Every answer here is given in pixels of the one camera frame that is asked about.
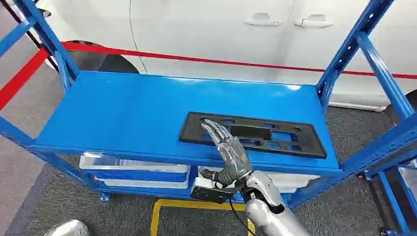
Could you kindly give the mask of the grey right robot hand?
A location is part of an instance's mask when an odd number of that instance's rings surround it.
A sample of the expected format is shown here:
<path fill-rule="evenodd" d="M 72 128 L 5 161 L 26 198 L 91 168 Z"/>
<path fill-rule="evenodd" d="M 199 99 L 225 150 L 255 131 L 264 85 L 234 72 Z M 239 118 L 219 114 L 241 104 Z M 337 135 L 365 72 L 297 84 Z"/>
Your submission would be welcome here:
<path fill-rule="evenodd" d="M 201 126 L 212 138 L 224 162 L 224 168 L 218 172 L 200 167 L 199 173 L 202 177 L 227 187 L 253 171 L 246 151 L 237 137 L 223 125 L 210 119 L 205 119 Z"/>

